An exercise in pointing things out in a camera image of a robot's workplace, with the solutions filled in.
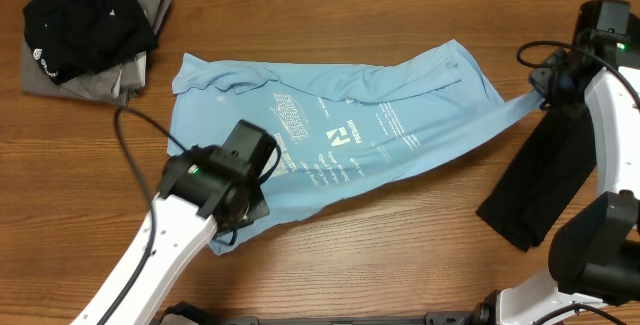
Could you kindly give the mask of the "light blue t-shirt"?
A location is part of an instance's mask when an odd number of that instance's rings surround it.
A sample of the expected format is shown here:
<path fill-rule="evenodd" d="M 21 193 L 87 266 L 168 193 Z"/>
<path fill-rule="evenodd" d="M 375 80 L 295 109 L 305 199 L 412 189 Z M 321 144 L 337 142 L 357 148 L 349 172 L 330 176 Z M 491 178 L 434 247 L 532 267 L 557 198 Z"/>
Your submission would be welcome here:
<path fill-rule="evenodd" d="M 242 120 L 280 147 L 262 188 L 269 214 L 213 241 L 220 255 L 454 160 L 541 103 L 535 92 L 504 100 L 453 40 L 395 66 L 208 62 L 188 54 L 172 90 L 170 154 L 219 145 Z"/>

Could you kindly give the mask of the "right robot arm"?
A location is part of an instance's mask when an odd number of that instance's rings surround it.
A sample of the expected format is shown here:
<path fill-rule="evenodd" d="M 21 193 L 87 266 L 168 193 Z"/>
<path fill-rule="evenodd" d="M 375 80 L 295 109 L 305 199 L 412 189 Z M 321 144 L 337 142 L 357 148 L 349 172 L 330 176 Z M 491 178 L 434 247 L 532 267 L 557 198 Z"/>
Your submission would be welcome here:
<path fill-rule="evenodd" d="M 587 1 L 572 41 L 529 70 L 543 118 L 477 213 L 521 250 L 550 237 L 548 262 L 468 324 L 607 317 L 639 297 L 639 19 L 627 1 Z"/>

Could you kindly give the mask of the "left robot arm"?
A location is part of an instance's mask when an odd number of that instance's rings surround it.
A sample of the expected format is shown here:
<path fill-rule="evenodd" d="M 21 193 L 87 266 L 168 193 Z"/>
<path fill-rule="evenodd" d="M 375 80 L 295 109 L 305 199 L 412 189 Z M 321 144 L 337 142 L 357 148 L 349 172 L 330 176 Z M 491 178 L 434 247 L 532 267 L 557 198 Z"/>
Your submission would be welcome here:
<path fill-rule="evenodd" d="M 222 145 L 171 157 L 131 244 L 77 324 L 148 324 L 181 273 L 209 242 L 268 215 L 261 191 L 281 150 L 265 130 L 239 121 Z"/>

